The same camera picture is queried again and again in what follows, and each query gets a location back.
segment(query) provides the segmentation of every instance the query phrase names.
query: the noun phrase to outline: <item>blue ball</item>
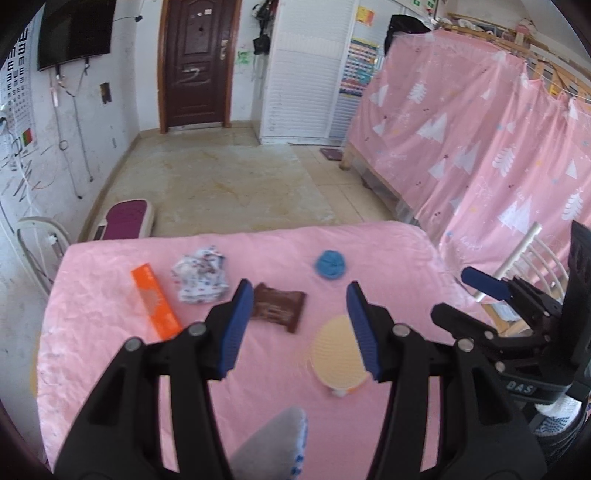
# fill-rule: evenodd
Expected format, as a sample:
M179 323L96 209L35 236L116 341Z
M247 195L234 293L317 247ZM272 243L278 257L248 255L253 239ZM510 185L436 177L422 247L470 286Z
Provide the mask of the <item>blue ball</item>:
M339 252L327 250L316 261L315 268L321 277L336 280L345 273L345 258Z

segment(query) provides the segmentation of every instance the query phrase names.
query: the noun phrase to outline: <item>orange box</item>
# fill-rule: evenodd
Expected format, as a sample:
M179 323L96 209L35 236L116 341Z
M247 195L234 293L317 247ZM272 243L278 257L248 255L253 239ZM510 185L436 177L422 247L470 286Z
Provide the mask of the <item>orange box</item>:
M177 336L183 330L183 327L181 327L178 318L176 318L172 308L166 301L150 264L146 263L132 270L131 275L138 286L139 295L148 310L152 325L156 328L160 338L170 340L172 337Z

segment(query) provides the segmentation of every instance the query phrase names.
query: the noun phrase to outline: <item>brown door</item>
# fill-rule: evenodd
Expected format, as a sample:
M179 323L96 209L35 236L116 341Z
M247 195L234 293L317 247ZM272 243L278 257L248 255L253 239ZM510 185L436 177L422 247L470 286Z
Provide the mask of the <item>brown door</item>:
M223 122L236 0L170 0L167 127Z

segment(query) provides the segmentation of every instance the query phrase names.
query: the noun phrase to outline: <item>white shutter door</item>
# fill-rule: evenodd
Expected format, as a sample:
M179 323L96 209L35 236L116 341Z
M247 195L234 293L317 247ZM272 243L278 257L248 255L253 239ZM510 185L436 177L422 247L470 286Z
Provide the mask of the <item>white shutter door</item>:
M358 0L282 0L261 137L325 138Z

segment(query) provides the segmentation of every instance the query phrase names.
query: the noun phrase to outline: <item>television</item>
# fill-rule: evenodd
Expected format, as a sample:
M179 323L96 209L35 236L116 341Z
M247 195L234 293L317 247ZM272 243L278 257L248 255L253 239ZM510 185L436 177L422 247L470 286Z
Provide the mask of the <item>television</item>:
M111 52L116 0L47 0L39 32L38 68Z

